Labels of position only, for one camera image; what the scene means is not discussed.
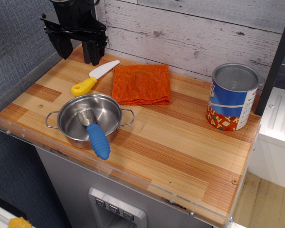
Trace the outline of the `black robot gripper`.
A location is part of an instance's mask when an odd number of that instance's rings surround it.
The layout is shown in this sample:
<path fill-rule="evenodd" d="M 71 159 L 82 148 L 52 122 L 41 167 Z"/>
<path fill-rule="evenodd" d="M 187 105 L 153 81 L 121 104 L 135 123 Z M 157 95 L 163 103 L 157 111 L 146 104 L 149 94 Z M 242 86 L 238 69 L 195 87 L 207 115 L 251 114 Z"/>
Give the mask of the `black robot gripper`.
<path fill-rule="evenodd" d="M 53 12 L 42 13 L 47 33 L 55 50 L 63 59 L 73 52 L 71 39 L 82 41 L 84 62 L 99 64 L 105 54 L 106 26 L 96 19 L 98 0 L 52 0 Z"/>

